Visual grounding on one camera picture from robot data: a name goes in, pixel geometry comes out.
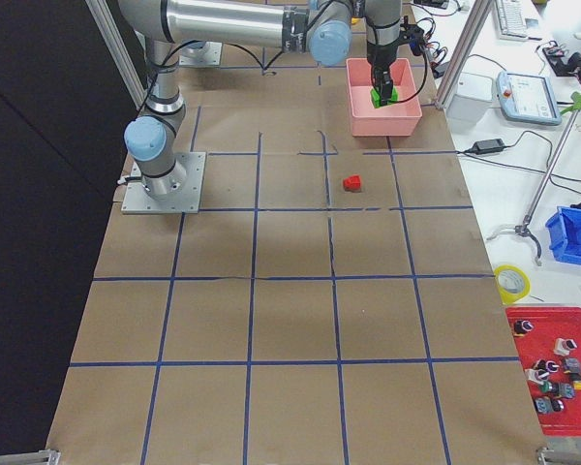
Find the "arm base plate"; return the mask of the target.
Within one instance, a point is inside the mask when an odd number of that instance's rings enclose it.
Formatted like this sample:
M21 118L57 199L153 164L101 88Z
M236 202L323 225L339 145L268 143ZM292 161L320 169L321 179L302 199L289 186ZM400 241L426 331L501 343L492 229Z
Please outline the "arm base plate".
M121 211L124 214L197 214L205 173L205 152L177 152L173 170L166 176L144 176L133 164Z
M197 42L179 51L179 66L184 68L219 67L223 45L216 42Z

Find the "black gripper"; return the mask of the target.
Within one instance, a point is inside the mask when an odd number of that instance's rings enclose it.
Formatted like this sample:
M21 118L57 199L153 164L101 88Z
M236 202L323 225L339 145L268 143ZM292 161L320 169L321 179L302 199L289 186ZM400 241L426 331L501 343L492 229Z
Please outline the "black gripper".
M367 61L374 70L373 88L376 88L385 98L389 98L392 92L392 80L388 70L397 59L397 46L394 43L382 46L367 42L366 49Z

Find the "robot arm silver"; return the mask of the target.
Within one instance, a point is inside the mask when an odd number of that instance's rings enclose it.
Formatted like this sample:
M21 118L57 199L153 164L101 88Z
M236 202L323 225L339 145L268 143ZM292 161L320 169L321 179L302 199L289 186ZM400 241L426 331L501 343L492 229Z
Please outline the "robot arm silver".
M405 40L399 1L123 1L146 88L123 138L129 213L319 207L346 126L350 56L390 93Z

